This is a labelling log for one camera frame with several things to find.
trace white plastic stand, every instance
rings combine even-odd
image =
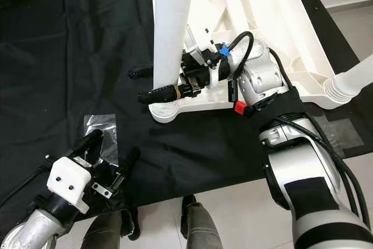
[[[215,43],[229,43],[249,29],[278,53],[302,101],[326,109],[349,102],[372,82],[372,57],[335,75],[301,0],[191,0],[189,14],[188,8],[189,0],[155,0],[154,88],[177,83],[186,24],[201,50],[206,48],[205,29]],[[158,122],[170,122],[181,112],[231,107],[226,81],[202,89],[193,99],[149,106]]]

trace person's leg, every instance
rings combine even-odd
[[[194,196],[183,199],[181,233],[187,249],[223,249],[214,221]]]
[[[84,236],[81,249],[119,249],[121,226],[120,211],[98,216]]]

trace tile floor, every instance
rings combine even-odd
[[[359,59],[373,52],[373,6],[331,15]],[[346,162],[360,181],[373,217],[373,153]],[[203,192],[196,197],[212,215],[224,248],[293,248],[290,214],[273,202],[264,179]],[[137,241],[123,238],[121,248],[184,249],[180,211],[181,198],[139,208],[141,237]],[[76,223],[70,234],[58,240],[57,249],[79,249],[92,221]]]

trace black velcro strap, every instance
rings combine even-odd
[[[292,87],[285,93],[268,98],[268,103],[264,104],[262,108],[257,108],[257,112],[252,112],[249,106],[245,110],[247,111],[244,116],[249,117],[251,126],[256,130],[260,130],[276,117],[290,113],[304,113],[305,107],[299,97],[298,90]]]
[[[329,240],[359,240],[373,243],[373,236],[367,229],[355,224],[330,223],[305,232],[295,242],[295,249],[307,249]]]
[[[339,209],[323,177],[287,183],[285,190],[293,204],[296,220],[309,213]]]

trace black cloth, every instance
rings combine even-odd
[[[313,23],[325,36],[330,63],[337,71],[348,69],[356,56],[317,3]],[[151,63],[152,50],[152,0],[0,0],[0,198],[45,154],[60,156],[80,138],[88,114],[116,114],[120,158],[135,145],[142,153],[121,199],[105,208],[92,205],[88,216],[126,202],[145,205],[262,178],[262,145],[250,121],[233,110],[184,113],[159,124],[137,102],[137,92],[152,81],[130,80],[127,72]],[[348,156],[373,150],[371,90],[325,113],[350,118],[366,144],[345,151]],[[37,194],[47,193],[46,178],[0,209],[0,238]]]

